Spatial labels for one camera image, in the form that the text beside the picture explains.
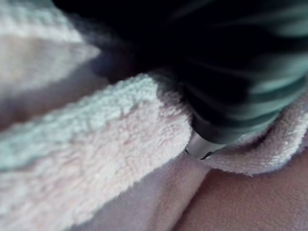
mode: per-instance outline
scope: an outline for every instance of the black device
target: black device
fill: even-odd
[[[308,0],[54,0],[168,66],[193,111],[188,152],[203,159],[266,128],[305,89]]]

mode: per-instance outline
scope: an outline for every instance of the towel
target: towel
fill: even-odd
[[[47,0],[0,3],[0,230],[308,229],[307,93],[199,162],[170,74],[127,78],[121,41],[78,25],[91,36]]]

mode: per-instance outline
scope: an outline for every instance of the metal tip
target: metal tip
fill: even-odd
[[[203,139],[197,132],[193,131],[192,137],[184,151],[186,154],[189,154],[196,159],[205,160],[224,146],[225,144],[216,144],[207,141]]]

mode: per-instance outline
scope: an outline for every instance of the terry cloth towel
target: terry cloth towel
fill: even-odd
[[[1,231],[308,230],[308,93],[199,162],[181,154],[190,113],[172,78],[110,84],[129,52],[79,25],[92,33],[47,0],[0,2]]]

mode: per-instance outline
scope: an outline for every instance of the white towel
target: white towel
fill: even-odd
[[[180,154],[190,113],[173,80],[106,87],[129,58],[85,42],[50,2],[2,1],[0,41],[0,230],[308,229],[305,155],[264,176],[207,175],[271,172],[303,152],[307,94],[269,130],[198,162]],[[109,71],[93,70],[97,58]]]

